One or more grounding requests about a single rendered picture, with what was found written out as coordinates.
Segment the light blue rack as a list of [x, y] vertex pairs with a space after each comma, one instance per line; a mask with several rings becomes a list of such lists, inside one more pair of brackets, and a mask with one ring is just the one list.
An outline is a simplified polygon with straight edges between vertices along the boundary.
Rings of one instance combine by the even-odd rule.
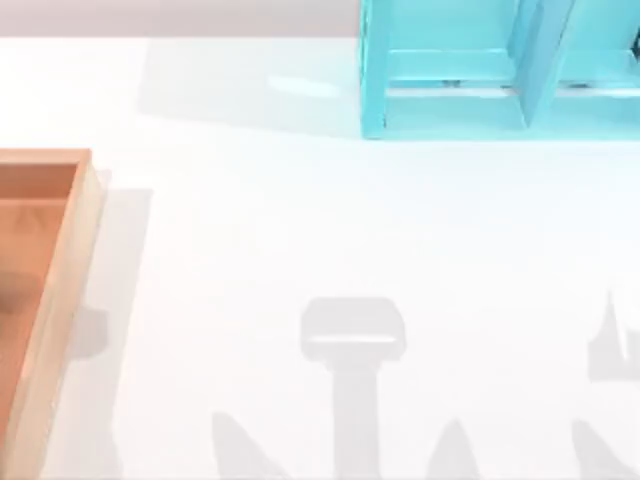
[[640, 140], [640, 0], [359, 0], [369, 139]]

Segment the shallow salmon-coloured box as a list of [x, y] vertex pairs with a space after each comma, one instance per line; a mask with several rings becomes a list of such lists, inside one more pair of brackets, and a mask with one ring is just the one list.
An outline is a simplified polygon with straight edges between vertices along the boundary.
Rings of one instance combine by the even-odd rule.
[[0, 148], [0, 480], [38, 480], [105, 200], [92, 153]]

